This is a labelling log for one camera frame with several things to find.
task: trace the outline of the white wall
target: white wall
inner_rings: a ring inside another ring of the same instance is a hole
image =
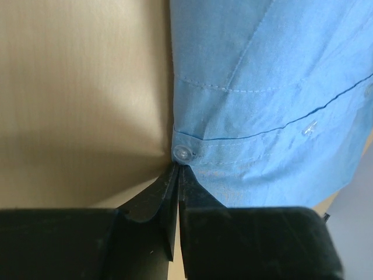
[[[373,147],[328,214],[327,225],[342,259],[345,279],[373,279]]]

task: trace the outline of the blue fabric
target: blue fabric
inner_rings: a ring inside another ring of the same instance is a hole
[[[229,207],[312,207],[372,129],[373,1],[171,0],[173,150]]]

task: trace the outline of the blue shirt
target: blue shirt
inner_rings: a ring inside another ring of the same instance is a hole
[[[173,157],[228,207],[312,207],[372,129],[373,1],[171,0]]]

